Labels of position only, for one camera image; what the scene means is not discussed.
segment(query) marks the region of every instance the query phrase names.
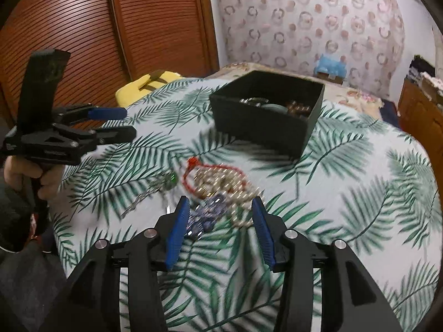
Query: cardboard box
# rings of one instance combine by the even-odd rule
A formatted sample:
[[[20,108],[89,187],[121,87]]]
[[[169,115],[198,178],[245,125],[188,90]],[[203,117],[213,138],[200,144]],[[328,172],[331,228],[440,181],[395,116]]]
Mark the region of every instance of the cardboard box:
[[[272,72],[251,71],[210,96],[218,131],[299,158],[320,116],[325,85]],[[311,107],[308,116],[291,115],[241,103],[264,97],[286,106],[295,100]]]
[[[325,72],[318,72],[315,77],[319,79],[323,79],[328,82],[333,82],[334,84],[343,85],[344,77],[336,76],[336,75],[330,75]]]

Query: human hand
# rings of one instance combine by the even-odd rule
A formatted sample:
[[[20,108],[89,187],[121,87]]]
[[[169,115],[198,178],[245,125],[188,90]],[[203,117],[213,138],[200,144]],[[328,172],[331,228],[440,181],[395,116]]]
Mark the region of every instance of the human hand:
[[[4,180],[20,192],[23,189],[23,176],[40,178],[42,187],[38,190],[38,197],[48,200],[57,195],[64,169],[63,165],[55,165],[43,173],[41,167],[34,162],[20,156],[8,156],[4,164]]]

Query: patterned wall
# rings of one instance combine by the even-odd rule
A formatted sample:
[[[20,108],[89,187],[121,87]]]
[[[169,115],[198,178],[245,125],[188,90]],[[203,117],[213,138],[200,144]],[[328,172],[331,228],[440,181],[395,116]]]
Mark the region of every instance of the patterned wall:
[[[218,0],[230,62],[312,75],[322,54],[350,84],[389,97],[405,42],[396,0]]]

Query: floral blanket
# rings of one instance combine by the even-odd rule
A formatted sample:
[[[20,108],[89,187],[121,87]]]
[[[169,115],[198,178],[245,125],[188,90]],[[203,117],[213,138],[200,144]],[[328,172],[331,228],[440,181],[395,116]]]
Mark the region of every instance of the floral blanket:
[[[128,240],[153,227],[186,194],[179,184],[121,214],[159,171],[182,175],[189,157],[239,167],[264,189],[267,210],[313,241],[345,239],[385,293],[404,331],[428,310],[437,284],[442,215],[423,147],[410,135],[325,100],[300,160],[214,129],[208,97],[226,79],[182,79],[129,107],[130,144],[101,146],[66,169],[51,216],[67,275],[99,238]],[[321,279],[314,271],[313,331]],[[185,239],[174,270],[159,275],[171,331],[272,331],[284,274],[264,265],[254,228],[222,219]],[[127,270],[120,279],[122,331],[129,331]]]

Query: metal screw head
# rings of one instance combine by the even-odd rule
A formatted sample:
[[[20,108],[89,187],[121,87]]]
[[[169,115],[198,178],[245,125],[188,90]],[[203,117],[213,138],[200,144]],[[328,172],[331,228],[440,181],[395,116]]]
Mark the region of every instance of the metal screw head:
[[[99,239],[95,244],[95,248],[98,248],[99,250],[101,250],[102,248],[105,248],[106,245],[108,244],[108,241],[106,241],[105,239]]]
[[[154,228],[148,228],[145,232],[143,232],[143,235],[146,238],[152,238],[157,236],[157,231]]]
[[[297,238],[298,233],[297,233],[297,231],[294,231],[294,230],[286,230],[284,235],[290,239],[294,239],[294,238]]]
[[[337,241],[334,242],[335,247],[339,248],[339,249],[344,249],[346,248],[346,242],[343,241],[342,239],[338,239]]]

